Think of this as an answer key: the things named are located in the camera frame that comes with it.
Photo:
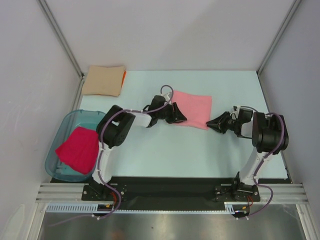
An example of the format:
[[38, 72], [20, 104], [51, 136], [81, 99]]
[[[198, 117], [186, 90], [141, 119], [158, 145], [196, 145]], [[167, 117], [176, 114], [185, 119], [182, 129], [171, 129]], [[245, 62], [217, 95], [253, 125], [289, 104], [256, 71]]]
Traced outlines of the pink t shirt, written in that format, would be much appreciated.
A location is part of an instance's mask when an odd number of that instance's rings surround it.
[[192, 127], [208, 130], [207, 122], [211, 117], [212, 97], [205, 95], [193, 95], [175, 90], [173, 102], [177, 103], [179, 110], [187, 118], [187, 121], [176, 123], [181, 127]]

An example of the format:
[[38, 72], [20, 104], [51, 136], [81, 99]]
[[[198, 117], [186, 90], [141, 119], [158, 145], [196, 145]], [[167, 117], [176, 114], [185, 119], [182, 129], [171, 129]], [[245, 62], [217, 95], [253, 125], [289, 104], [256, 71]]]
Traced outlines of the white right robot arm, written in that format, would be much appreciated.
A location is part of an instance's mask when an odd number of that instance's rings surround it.
[[234, 178], [230, 188], [231, 196], [242, 201], [255, 192], [259, 173], [271, 160], [271, 156], [284, 151], [289, 144], [283, 115], [263, 113], [248, 106], [235, 106], [232, 112], [226, 111], [206, 126], [220, 134], [232, 131], [238, 138], [251, 140], [253, 150], [245, 166]]

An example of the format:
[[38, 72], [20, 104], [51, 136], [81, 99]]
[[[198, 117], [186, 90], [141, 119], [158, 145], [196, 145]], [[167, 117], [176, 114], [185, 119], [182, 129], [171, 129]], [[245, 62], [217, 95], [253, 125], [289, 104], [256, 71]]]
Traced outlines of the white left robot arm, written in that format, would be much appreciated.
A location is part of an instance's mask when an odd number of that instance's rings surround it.
[[107, 185], [112, 178], [110, 155], [114, 148], [124, 143], [133, 126], [151, 128], [159, 120], [168, 124], [184, 123], [188, 119], [181, 112], [172, 94], [155, 95], [150, 104], [142, 110], [123, 109], [113, 105], [96, 128], [98, 133], [99, 153], [92, 180], [89, 183], [93, 194], [105, 200], [114, 190]]

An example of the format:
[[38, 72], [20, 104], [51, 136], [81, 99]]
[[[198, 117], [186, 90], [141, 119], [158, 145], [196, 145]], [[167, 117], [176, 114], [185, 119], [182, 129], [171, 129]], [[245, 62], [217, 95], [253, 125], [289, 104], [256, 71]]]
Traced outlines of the beige folded t shirt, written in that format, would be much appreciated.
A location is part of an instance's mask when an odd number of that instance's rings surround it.
[[121, 94], [124, 66], [105, 67], [91, 65], [84, 81], [82, 95], [118, 97]]

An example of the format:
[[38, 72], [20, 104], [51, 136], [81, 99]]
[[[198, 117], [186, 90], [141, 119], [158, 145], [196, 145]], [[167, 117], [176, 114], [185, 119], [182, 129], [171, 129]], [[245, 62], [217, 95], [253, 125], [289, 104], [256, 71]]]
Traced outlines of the red t shirt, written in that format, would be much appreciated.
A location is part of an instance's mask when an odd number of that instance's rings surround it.
[[59, 160], [83, 175], [95, 167], [99, 152], [98, 133], [92, 129], [78, 126], [55, 153]]

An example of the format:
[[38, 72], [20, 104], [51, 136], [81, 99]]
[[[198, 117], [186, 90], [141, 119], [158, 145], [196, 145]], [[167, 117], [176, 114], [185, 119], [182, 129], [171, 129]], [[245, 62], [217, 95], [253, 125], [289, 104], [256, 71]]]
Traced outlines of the teal plastic bin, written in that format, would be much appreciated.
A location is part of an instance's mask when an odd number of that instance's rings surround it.
[[45, 160], [44, 168], [49, 176], [59, 181], [71, 183], [83, 182], [91, 177], [92, 172], [82, 174], [63, 163], [57, 156], [56, 149], [68, 139], [77, 127], [96, 130], [98, 123], [104, 116], [105, 113], [101, 111], [78, 109], [64, 117]]

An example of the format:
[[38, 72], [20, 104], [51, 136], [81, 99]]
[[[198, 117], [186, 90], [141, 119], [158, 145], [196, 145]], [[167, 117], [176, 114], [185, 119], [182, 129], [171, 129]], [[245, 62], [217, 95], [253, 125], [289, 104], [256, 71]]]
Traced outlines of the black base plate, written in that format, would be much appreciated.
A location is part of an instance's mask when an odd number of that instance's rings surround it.
[[260, 179], [258, 186], [245, 186], [233, 178], [113, 177], [109, 187], [89, 178], [67, 182], [52, 178], [52, 184], [79, 187], [83, 202], [119, 204], [127, 211], [217, 211], [225, 202], [260, 203], [263, 193], [287, 187], [289, 179]]

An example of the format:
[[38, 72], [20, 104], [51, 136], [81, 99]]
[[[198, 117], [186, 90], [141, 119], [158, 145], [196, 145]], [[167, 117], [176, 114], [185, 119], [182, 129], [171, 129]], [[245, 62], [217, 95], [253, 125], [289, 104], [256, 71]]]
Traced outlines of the right aluminium corner post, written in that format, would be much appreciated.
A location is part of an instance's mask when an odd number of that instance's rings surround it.
[[278, 28], [266, 54], [264, 55], [256, 74], [258, 77], [261, 76], [263, 73], [265, 67], [267, 66], [269, 60], [271, 59], [273, 53], [275, 52], [277, 46], [279, 45], [283, 35], [285, 34], [288, 26], [290, 25], [291, 21], [293, 20], [296, 12], [298, 11], [301, 4], [304, 2], [304, 0], [294, 0], [292, 4], [289, 7], [289, 10], [287, 11], [283, 21], [280, 24], [280, 27]]

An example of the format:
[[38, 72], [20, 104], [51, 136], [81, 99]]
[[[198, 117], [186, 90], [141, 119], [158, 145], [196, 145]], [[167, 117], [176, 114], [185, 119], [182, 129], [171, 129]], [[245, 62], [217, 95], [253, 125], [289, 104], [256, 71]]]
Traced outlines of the aluminium corner post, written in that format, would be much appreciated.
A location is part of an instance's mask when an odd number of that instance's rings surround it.
[[60, 46], [62, 47], [64, 53], [66, 54], [67, 58], [69, 59], [73, 69], [75, 70], [76, 74], [80, 79], [83, 79], [84, 73], [82, 72], [76, 57], [65, 38], [64, 33], [62, 32], [59, 23], [57, 22], [54, 13], [52, 12], [48, 2], [46, 0], [36, 0], [37, 4], [39, 5], [44, 17], [46, 18], [49, 26], [51, 27], [54, 35], [56, 36]]
[[293, 20], [296, 12], [298, 11], [301, 4], [304, 2], [304, 0], [294, 0], [292, 4], [289, 7], [289, 10], [287, 11], [283, 21], [280, 24], [280, 27], [278, 28], [266, 54], [264, 55], [256, 74], [258, 77], [261, 76], [263, 73], [265, 67], [267, 66], [269, 60], [271, 59], [273, 53], [275, 52], [277, 46], [279, 45], [283, 35], [285, 34], [288, 26], [290, 25], [291, 21]]

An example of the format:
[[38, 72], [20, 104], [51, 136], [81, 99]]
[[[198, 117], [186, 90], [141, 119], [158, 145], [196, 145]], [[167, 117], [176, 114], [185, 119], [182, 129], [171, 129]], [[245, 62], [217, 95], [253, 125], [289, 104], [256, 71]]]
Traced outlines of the aluminium frame rail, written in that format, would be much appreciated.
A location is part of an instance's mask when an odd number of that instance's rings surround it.
[[268, 184], [254, 193], [233, 194], [225, 187], [209, 184], [115, 184], [120, 196], [110, 193], [101, 199], [86, 183], [42, 183], [36, 196], [39, 203], [103, 203], [151, 204], [154, 208], [185, 203], [196, 208], [215, 203], [248, 204], [308, 204], [302, 184]]

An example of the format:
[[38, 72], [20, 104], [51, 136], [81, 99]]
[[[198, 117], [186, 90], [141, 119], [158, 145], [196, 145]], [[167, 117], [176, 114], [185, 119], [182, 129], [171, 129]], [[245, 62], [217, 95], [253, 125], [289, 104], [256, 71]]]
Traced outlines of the left aluminium corner post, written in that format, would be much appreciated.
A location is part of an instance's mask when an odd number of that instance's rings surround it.
[[75, 70], [76, 74], [80, 79], [83, 79], [84, 73], [82, 72], [76, 57], [65, 38], [64, 33], [62, 32], [59, 23], [57, 22], [54, 13], [52, 12], [48, 2], [46, 0], [36, 0], [37, 4], [39, 5], [44, 17], [46, 18], [49, 26], [51, 27], [54, 35], [56, 36], [60, 46], [62, 47], [64, 53], [66, 54], [67, 58], [69, 59], [73, 69]]

